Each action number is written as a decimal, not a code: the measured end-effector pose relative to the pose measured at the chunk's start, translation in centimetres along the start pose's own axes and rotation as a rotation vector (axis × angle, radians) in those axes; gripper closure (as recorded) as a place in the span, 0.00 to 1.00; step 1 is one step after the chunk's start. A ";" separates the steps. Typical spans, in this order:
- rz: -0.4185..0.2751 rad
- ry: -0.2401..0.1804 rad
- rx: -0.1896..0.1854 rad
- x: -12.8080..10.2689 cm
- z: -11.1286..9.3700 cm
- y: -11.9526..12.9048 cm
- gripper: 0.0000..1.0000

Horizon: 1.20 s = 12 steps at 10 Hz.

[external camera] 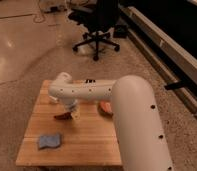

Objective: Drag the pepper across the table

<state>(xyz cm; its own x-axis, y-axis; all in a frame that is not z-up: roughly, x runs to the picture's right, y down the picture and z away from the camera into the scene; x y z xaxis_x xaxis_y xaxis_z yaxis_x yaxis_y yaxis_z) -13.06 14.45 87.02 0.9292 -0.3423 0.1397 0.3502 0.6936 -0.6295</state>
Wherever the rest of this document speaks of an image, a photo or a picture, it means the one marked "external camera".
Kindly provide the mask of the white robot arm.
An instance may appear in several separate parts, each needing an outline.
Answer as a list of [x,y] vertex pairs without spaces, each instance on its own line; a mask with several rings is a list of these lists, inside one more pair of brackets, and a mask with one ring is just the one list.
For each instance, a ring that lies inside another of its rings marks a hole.
[[137,75],[75,83],[68,73],[54,79],[48,93],[72,112],[79,99],[108,101],[124,171],[174,171],[151,84]]

